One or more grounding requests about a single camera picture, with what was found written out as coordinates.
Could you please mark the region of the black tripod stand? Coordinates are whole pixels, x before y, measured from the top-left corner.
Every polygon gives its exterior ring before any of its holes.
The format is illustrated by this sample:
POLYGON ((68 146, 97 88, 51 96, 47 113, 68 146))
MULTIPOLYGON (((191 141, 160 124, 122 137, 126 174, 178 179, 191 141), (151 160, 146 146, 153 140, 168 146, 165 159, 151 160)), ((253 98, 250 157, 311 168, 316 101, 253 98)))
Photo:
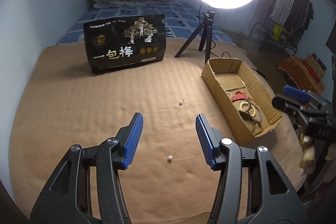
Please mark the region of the black tripod stand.
POLYGON ((195 31, 190 35, 190 37, 186 40, 181 49, 176 53, 175 58, 181 57, 182 53, 193 42, 197 35, 201 34, 201 41, 199 43, 198 51, 202 52, 203 48, 206 47, 205 64, 210 59, 211 45, 213 42, 213 24, 215 17, 214 8, 210 7, 209 10, 203 14, 203 16, 203 21, 200 22, 195 31))

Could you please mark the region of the blue patterned bed sheet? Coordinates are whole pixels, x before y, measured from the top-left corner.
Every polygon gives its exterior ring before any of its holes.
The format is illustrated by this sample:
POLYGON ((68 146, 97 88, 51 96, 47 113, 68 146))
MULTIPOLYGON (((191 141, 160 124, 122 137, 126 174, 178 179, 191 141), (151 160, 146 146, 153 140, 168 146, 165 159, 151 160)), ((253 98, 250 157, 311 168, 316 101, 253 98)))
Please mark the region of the blue patterned bed sheet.
POLYGON ((144 42, 154 46, 159 39, 204 38, 207 27, 201 15, 188 3, 161 3, 154 6, 120 6, 91 9, 61 38, 59 44, 83 42, 93 36, 99 46, 109 38, 120 38, 128 46, 144 42))

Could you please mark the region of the open cardboard box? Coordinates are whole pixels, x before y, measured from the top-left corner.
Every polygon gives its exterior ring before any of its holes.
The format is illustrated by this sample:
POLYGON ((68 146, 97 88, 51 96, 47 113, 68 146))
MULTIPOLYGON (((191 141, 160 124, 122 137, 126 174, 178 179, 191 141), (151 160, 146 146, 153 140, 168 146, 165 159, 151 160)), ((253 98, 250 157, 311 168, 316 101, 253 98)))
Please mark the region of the open cardboard box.
POLYGON ((220 107, 235 140, 245 145, 275 129, 282 114, 272 106, 272 94, 245 62, 239 59, 209 59, 202 78, 220 107), (253 117, 259 119, 252 104, 262 113, 260 130, 253 117))

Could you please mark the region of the plush toy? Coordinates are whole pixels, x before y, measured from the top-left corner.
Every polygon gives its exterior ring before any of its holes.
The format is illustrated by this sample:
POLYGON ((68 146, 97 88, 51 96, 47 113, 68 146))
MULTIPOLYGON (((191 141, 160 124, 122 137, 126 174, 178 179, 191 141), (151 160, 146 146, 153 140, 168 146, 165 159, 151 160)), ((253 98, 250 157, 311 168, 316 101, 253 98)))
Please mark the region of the plush toy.
POLYGON ((312 174, 315 170, 315 139, 306 136, 303 133, 299 136, 299 141, 302 148, 302 158, 299 163, 300 175, 312 174))

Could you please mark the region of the blue thin bangle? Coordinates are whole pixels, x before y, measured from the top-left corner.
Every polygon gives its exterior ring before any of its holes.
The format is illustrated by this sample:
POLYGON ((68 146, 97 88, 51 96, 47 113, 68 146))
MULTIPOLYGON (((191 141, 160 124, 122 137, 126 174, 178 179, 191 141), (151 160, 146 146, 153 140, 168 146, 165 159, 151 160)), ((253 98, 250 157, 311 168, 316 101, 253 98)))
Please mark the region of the blue thin bangle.
POLYGON ((255 125, 258 125, 260 130, 263 130, 263 125, 262 125, 263 115, 262 115, 260 109, 256 105, 252 104, 252 106, 255 110, 255 113, 259 114, 259 119, 256 118, 256 115, 253 117, 255 125))

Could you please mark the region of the black snack bag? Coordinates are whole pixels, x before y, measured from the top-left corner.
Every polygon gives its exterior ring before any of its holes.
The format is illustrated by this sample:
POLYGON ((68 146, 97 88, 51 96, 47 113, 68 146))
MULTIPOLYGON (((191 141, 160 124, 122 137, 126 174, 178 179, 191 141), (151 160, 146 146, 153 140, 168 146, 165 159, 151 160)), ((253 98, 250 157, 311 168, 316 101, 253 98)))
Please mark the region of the black snack bag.
POLYGON ((166 50, 165 16, 124 16, 86 22, 84 42, 94 74, 162 61, 166 50))

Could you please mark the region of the orange cloth covered box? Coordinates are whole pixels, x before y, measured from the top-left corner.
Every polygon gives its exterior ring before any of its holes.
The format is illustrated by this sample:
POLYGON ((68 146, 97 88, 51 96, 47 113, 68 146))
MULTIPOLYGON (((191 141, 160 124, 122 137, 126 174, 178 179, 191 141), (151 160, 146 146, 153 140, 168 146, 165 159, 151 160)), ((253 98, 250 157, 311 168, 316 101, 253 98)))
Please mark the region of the orange cloth covered box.
POLYGON ((302 58, 295 56, 288 57, 280 65, 276 66, 278 73, 280 73, 290 85, 321 95, 325 90, 325 85, 322 81, 316 81, 311 74, 313 70, 309 70, 309 68, 311 68, 311 66, 305 66, 302 58))

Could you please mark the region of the black clothes rack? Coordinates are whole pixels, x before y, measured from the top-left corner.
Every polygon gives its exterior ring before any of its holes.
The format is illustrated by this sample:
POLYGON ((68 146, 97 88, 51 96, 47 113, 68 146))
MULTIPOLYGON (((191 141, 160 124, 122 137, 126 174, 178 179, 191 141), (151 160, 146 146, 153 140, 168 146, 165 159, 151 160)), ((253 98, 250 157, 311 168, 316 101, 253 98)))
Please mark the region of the black clothes rack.
POLYGON ((313 18, 313 3, 310 0, 272 0, 264 21, 254 23, 247 40, 260 38, 259 51, 294 56, 313 18))

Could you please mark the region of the cardboard box with red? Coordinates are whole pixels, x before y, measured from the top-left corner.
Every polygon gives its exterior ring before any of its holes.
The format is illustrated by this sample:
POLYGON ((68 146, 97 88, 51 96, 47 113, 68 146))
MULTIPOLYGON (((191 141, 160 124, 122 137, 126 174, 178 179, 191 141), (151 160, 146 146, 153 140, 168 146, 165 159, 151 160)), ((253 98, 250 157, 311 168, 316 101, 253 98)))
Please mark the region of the cardboard box with red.
POLYGON ((320 83, 326 75, 326 65, 314 52, 312 54, 308 54, 304 61, 313 78, 317 83, 320 83))

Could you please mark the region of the yellow crate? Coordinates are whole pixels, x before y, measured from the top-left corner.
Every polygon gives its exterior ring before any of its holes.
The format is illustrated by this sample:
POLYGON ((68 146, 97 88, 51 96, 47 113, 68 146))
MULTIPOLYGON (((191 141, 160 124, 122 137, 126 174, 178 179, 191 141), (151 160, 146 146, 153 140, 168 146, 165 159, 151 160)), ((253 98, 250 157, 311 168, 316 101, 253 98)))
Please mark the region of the yellow crate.
POLYGON ((286 29, 283 28, 283 26, 277 23, 273 26, 272 31, 272 39, 274 41, 278 41, 278 39, 286 40, 290 36, 290 32, 288 32, 286 29))

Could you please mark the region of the dark hanging clothes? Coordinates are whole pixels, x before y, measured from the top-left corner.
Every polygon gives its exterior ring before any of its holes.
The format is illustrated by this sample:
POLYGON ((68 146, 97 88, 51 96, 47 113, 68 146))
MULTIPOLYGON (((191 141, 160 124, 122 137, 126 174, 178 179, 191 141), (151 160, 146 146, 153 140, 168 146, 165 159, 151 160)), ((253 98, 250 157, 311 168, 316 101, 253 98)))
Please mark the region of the dark hanging clothes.
POLYGON ((284 29, 289 32, 291 40, 302 36, 309 28, 313 19, 314 10, 310 0, 294 0, 290 13, 284 24, 284 29))

